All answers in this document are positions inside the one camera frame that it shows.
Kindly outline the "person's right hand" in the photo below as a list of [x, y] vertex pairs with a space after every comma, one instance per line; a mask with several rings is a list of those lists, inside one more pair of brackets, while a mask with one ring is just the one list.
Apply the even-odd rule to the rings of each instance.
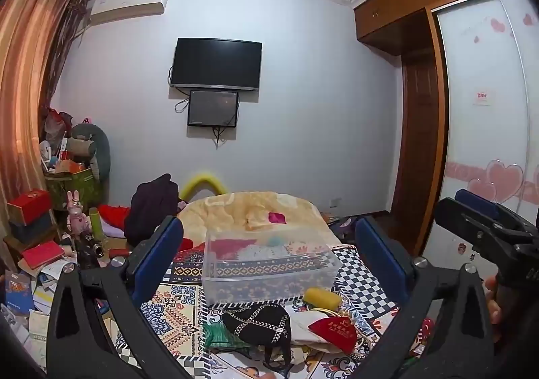
[[490, 315], [490, 324], [493, 327], [493, 340], [500, 339], [499, 324], [503, 318], [502, 309], [496, 301], [498, 281], [495, 276], [490, 276], [484, 281], [486, 290], [486, 304]]

